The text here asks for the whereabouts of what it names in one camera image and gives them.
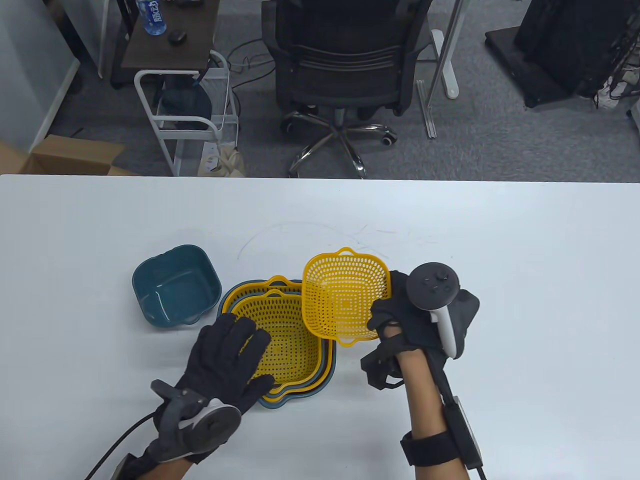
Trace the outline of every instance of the chrome chair leg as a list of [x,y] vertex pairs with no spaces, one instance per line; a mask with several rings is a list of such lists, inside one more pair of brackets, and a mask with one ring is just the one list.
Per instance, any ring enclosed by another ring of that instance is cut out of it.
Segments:
[[331,127],[331,123],[327,122],[324,118],[321,118],[320,116],[313,115],[312,113],[300,113],[298,111],[292,111],[286,114],[282,119],[282,122],[284,123],[288,120],[293,120],[294,118],[296,120],[303,120],[310,124],[320,125],[321,127],[327,127],[327,128]]
[[329,134],[323,136],[319,140],[307,145],[305,148],[300,150],[298,155],[296,155],[296,158],[294,159],[294,161],[291,163],[291,166],[289,167],[289,176],[297,177],[298,168],[300,168],[300,165],[302,165],[302,163],[305,162],[317,149],[319,149],[325,143],[327,143],[329,140],[335,137],[335,135],[336,135],[336,132],[331,131]]
[[347,127],[349,133],[379,133],[382,135],[389,135],[397,140],[398,135],[392,129],[386,125],[381,124],[369,124],[369,125],[352,125]]
[[358,176],[361,179],[367,178],[367,170],[365,170],[364,168],[362,159],[360,158],[360,155],[358,155],[358,152],[353,147],[353,145],[351,144],[347,136],[344,134],[344,132],[342,131],[339,132],[338,138],[340,139],[340,143],[344,147],[344,150],[346,150],[347,155],[351,158],[351,161],[353,162],[353,166],[355,167]]

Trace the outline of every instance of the finger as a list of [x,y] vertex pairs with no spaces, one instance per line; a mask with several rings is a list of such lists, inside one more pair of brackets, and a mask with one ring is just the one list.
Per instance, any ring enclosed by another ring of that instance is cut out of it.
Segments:
[[234,314],[223,314],[209,327],[200,345],[199,359],[202,365],[211,367],[215,362],[215,359],[220,355],[220,349],[229,331],[235,323],[236,316]]
[[194,365],[200,363],[200,358],[202,355],[202,345],[205,342],[204,339],[207,336],[209,329],[211,329],[211,325],[205,325],[200,329],[200,332],[198,333],[198,338],[196,339],[196,342],[193,344],[193,347],[191,347],[189,360],[187,360],[187,368],[189,367],[193,368]]
[[220,351],[221,356],[228,359],[235,359],[240,354],[246,341],[255,332],[255,323],[247,317],[242,317],[233,325]]
[[269,393],[273,388],[275,380],[272,375],[261,375],[254,378],[246,386],[242,397],[238,400],[236,407],[241,413],[246,413],[257,401],[258,398]]
[[251,379],[270,343],[271,336],[265,330],[260,329],[253,334],[238,357],[237,374],[240,379],[246,379],[245,381]]

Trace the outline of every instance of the chair wheel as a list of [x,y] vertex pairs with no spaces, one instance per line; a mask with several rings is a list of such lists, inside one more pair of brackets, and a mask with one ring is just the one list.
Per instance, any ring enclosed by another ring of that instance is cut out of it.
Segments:
[[395,135],[391,135],[389,133],[385,134],[385,136],[382,137],[382,145],[386,145],[388,147],[390,147],[397,141],[398,141],[398,137]]
[[280,122],[280,131],[285,135],[291,133],[291,128],[293,127],[293,121],[290,118],[286,118]]

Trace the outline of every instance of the white metal rack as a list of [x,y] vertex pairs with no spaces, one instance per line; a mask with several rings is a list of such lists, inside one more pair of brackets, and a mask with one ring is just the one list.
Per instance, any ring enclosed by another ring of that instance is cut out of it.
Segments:
[[[194,79],[200,72],[197,70],[140,70],[134,84],[142,106],[158,138],[169,168],[174,176],[195,176],[200,164],[204,142],[232,143],[237,145],[238,116],[236,103],[231,92],[229,67],[226,59],[215,50],[211,55],[218,60],[220,67],[210,68],[203,76],[200,86],[211,100],[211,118],[190,115],[168,115],[163,109],[162,100],[158,102],[156,112],[142,90],[141,80],[146,75],[185,75]],[[181,122],[200,122],[206,125],[205,130],[182,128]],[[166,143],[175,140],[175,153],[172,155]]]

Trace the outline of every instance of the water bottle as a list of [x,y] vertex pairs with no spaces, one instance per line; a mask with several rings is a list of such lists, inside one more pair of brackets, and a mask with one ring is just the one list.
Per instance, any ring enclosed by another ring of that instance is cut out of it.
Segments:
[[160,0],[136,0],[136,3],[147,33],[162,35],[166,31],[166,23],[160,13]]

